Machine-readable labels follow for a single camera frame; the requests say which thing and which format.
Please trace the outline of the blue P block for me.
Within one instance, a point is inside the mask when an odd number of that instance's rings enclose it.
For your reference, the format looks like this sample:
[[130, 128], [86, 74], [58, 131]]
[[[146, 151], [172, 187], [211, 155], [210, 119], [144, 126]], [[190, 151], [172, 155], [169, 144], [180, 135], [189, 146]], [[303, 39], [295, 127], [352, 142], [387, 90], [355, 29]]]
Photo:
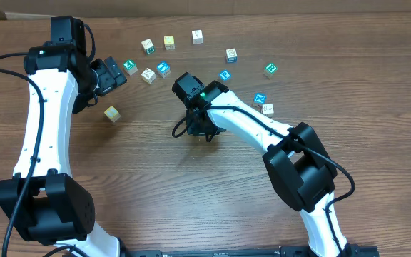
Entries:
[[223, 70], [219, 73], [219, 78], [221, 81], [226, 82], [229, 81], [231, 79], [231, 74], [228, 70]]

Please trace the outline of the blue sided block picture top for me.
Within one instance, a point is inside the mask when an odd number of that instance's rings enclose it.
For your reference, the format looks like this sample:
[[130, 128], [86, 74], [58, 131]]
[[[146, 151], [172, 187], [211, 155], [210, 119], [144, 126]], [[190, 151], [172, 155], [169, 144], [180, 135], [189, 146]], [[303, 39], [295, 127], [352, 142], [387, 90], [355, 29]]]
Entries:
[[234, 49], [234, 48], [226, 49], [225, 53], [226, 53], [226, 61], [228, 63], [235, 63], [238, 60], [238, 55], [237, 55], [236, 49]]

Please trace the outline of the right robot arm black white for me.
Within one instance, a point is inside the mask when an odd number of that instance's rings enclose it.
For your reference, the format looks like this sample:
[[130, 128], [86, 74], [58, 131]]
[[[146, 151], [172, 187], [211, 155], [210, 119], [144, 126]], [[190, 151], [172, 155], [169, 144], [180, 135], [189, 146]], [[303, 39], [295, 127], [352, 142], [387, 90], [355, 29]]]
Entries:
[[173, 93], [183, 102], [185, 133], [211, 141], [229, 131], [244, 140], [263, 159], [278, 197], [300, 213], [313, 256], [346, 256], [349, 246], [340, 231], [334, 203], [334, 179], [341, 171], [306, 123], [283, 124], [243, 103], [219, 81], [204, 85], [184, 73]]

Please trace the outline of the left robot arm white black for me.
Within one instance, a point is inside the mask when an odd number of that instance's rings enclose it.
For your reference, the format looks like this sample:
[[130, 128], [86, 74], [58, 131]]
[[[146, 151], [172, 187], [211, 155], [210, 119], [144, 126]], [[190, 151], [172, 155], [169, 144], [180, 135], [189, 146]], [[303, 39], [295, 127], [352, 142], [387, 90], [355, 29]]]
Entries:
[[92, 36], [82, 20], [57, 16], [50, 40], [24, 53], [26, 131], [12, 177], [0, 180], [0, 207], [9, 218], [8, 233], [53, 252], [127, 256], [122, 240], [97, 224], [93, 198], [70, 168], [72, 116], [126, 82], [114, 59], [95, 57], [96, 47], [86, 44]]

